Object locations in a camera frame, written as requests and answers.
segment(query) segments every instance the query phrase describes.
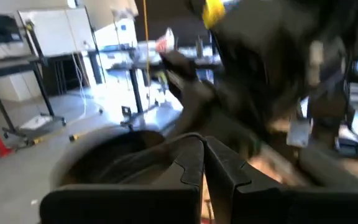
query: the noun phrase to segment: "yellow cable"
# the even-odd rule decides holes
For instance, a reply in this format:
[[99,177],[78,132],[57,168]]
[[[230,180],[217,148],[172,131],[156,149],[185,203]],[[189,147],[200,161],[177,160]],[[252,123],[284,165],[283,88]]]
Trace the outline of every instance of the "yellow cable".
[[151,86],[151,78],[150,78],[150,64],[149,64],[149,27],[147,25],[147,8],[146,8],[146,0],[143,0],[143,14],[144,14],[144,30],[146,37],[146,74],[147,74],[147,84],[149,85],[149,107],[150,107],[150,86]]

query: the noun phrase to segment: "gray floor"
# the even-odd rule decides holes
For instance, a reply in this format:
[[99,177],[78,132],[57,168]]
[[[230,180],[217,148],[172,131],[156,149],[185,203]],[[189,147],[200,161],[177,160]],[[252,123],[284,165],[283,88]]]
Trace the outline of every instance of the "gray floor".
[[[23,149],[6,158],[0,159],[0,223],[34,224],[38,222],[38,207],[42,197],[48,192],[48,176],[56,161],[70,147],[70,134],[89,131],[106,125],[117,124],[122,120],[121,106],[114,104],[114,98],[87,100],[86,116],[76,121],[83,114],[84,101],[78,96],[59,96],[50,99],[56,114],[66,117],[68,125],[50,136],[45,142]],[[21,104],[4,102],[15,125],[31,119],[46,111],[41,100]],[[103,106],[106,111],[98,114]],[[157,123],[160,128],[177,116],[179,111],[160,108],[145,116],[143,122],[154,123],[157,117],[165,120]],[[6,123],[0,113],[0,129]],[[17,138],[9,138],[6,144],[13,144]]]

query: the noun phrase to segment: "black tire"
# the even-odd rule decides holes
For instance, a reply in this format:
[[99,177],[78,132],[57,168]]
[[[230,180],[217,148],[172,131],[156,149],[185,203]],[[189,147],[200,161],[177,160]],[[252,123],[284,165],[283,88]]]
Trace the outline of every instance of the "black tire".
[[95,131],[71,143],[51,174],[51,188],[67,184],[101,184],[94,177],[116,159],[164,142],[155,131],[129,132],[110,127]]

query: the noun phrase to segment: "whiteboard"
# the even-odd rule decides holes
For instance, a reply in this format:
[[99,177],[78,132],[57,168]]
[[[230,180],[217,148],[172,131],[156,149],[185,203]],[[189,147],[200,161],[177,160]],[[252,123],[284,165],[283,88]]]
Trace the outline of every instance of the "whiteboard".
[[95,50],[85,8],[19,11],[24,23],[34,24],[34,33],[44,57]]

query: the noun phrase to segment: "wire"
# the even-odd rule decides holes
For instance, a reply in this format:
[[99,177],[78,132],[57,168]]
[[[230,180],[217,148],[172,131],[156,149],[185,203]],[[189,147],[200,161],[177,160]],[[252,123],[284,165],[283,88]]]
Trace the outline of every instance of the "wire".
[[[65,10],[65,15],[66,15],[67,20],[70,21],[70,18],[68,17],[68,14],[67,14],[67,10]],[[75,42],[73,28],[71,27],[70,23],[68,23],[68,26],[69,26],[69,29],[70,29],[71,38],[72,38],[73,43],[74,43],[75,51],[79,52],[77,44]],[[83,99],[83,102],[84,102],[84,112],[79,118],[77,118],[77,120],[79,120],[79,119],[83,119],[86,116],[86,96],[85,96],[84,89],[83,89],[83,77],[84,77],[83,74],[85,74],[85,69],[83,68],[82,63],[80,63],[80,67],[78,66],[74,54],[71,54],[71,56],[72,56],[73,61],[74,61],[74,65],[75,65],[75,68],[76,68],[76,75],[77,75],[77,78],[78,78],[78,82],[80,84],[81,98]],[[77,54],[77,57],[78,57],[78,61],[81,62],[80,56],[78,54]],[[91,86],[90,83],[89,83],[89,80],[87,78],[85,78],[85,82],[89,87]]]
[[149,27],[147,22],[147,8],[146,8],[146,0],[143,0],[143,13],[144,13],[144,29],[145,29],[145,37],[146,37],[146,74],[147,74],[147,84],[149,84],[149,105],[151,102],[151,78],[150,78],[150,55],[149,55]]
[[118,47],[119,47],[119,49],[121,49],[121,43],[120,43],[120,41],[119,41],[119,35],[118,35],[118,28],[117,28],[116,17],[113,16],[112,19],[113,19],[113,21],[114,21],[114,30],[116,30],[117,41],[118,41]]
[[213,219],[212,219],[211,200],[204,200],[204,202],[206,203],[206,207],[208,209],[209,224],[212,224]]

